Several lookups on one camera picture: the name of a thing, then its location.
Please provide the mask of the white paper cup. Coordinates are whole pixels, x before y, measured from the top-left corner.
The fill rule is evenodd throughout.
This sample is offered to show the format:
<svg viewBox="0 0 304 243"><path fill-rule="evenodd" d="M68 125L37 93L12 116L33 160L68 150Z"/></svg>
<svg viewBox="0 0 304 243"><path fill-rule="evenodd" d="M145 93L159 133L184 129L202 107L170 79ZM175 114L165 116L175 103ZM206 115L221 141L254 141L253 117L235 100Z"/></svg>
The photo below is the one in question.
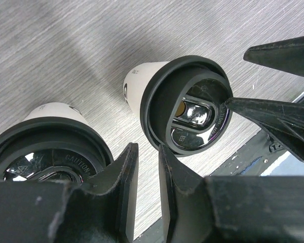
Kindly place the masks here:
<svg viewBox="0 0 304 243"><path fill-rule="evenodd" d="M86 119L76 108L61 102L43 104L31 111L23 121L39 117L63 117L89 125Z"/></svg>
<svg viewBox="0 0 304 243"><path fill-rule="evenodd" d="M148 62L137 65L128 72L123 82L123 94L134 115L140 118L143 93L152 77L168 62Z"/></svg>

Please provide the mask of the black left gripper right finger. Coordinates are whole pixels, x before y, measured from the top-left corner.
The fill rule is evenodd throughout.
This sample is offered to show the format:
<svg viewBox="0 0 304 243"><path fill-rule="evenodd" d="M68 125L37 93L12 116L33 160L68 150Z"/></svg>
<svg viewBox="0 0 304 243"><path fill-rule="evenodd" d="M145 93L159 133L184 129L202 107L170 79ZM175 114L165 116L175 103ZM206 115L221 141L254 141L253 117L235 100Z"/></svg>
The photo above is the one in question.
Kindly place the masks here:
<svg viewBox="0 0 304 243"><path fill-rule="evenodd" d="M159 146L165 242L304 242L304 177L206 176Z"/></svg>

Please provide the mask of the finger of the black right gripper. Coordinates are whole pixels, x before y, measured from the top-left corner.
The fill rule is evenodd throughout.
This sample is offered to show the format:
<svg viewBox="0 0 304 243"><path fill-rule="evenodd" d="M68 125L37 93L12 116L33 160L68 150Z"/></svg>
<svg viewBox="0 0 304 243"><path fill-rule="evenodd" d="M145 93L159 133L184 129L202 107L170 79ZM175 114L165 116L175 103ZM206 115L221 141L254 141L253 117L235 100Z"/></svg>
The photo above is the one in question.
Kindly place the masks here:
<svg viewBox="0 0 304 243"><path fill-rule="evenodd" d="M304 163L304 104L233 97L225 105L257 124Z"/></svg>
<svg viewBox="0 0 304 243"><path fill-rule="evenodd" d="M304 36L250 47L243 59L304 77Z"/></svg>

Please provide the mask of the black cup lid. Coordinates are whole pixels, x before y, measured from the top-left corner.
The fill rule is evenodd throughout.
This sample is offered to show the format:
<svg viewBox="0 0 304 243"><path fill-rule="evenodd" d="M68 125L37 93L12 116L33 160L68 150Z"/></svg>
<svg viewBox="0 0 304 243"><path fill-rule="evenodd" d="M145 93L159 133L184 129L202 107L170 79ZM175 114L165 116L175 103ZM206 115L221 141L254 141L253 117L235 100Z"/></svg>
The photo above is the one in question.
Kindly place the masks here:
<svg viewBox="0 0 304 243"><path fill-rule="evenodd" d="M143 132L154 148L165 145L178 157L201 153L226 131L231 97L229 79L215 61L190 55L166 62L142 95Z"/></svg>
<svg viewBox="0 0 304 243"><path fill-rule="evenodd" d="M113 156L89 125L62 117L33 118L0 134L0 179L83 183L103 171Z"/></svg>

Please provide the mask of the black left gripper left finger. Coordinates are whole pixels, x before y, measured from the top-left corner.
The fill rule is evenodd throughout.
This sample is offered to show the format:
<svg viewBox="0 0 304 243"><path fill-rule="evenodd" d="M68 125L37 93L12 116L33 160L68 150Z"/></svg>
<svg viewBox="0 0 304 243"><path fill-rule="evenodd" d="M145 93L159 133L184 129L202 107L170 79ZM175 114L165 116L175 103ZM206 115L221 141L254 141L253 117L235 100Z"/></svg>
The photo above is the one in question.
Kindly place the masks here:
<svg viewBox="0 0 304 243"><path fill-rule="evenodd" d="M0 242L132 242L139 148L78 185L0 180Z"/></svg>

